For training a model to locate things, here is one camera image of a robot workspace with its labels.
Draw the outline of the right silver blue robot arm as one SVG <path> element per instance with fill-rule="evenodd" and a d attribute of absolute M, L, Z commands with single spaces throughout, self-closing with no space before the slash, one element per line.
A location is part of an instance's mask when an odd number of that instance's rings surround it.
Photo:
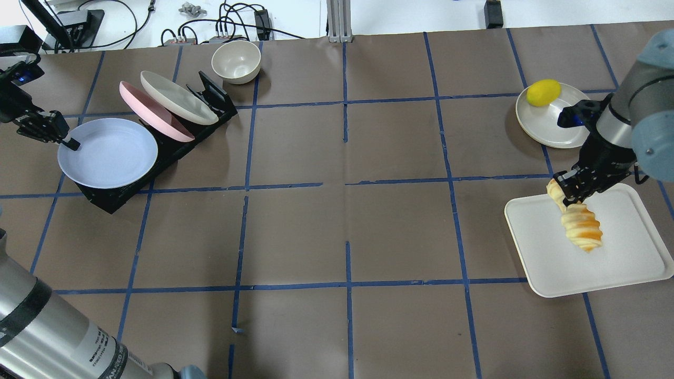
<path fill-rule="evenodd" d="M 645 179 L 673 179 L 673 31 L 660 31 L 613 94 L 567 106 L 558 126 L 585 127 L 579 159 L 553 179 L 565 205 L 585 201 L 641 170 Z"/>

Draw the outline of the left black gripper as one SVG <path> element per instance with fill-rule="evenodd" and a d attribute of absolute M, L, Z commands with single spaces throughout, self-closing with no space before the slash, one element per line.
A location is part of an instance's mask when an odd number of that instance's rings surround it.
<path fill-rule="evenodd" d="M 1 74 L 2 123 L 14 123 L 17 134 L 43 143 L 58 143 L 70 151 L 77 151 L 81 143 L 68 137 L 70 128 L 60 111 L 45 111 L 32 103 L 32 97 L 20 88 L 44 75 L 39 67 L 41 56 L 35 53 L 30 62 L 14 63 Z"/>

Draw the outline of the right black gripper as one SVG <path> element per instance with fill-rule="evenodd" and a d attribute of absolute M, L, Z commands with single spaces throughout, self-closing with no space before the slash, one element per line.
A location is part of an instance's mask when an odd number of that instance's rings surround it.
<path fill-rule="evenodd" d="M 558 126 L 571 128 L 573 124 L 583 125 L 589 134 L 582 144 L 579 159 L 569 171 L 553 174 L 553 179 L 561 188 L 565 207 L 583 203 L 587 197 L 602 193 L 631 174 L 638 185 L 649 180 L 649 175 L 640 169 L 632 148 L 610 142 L 599 132 L 602 116 L 612 116 L 610 99 L 602 101 L 581 100 L 567 106 L 558 117 Z"/>

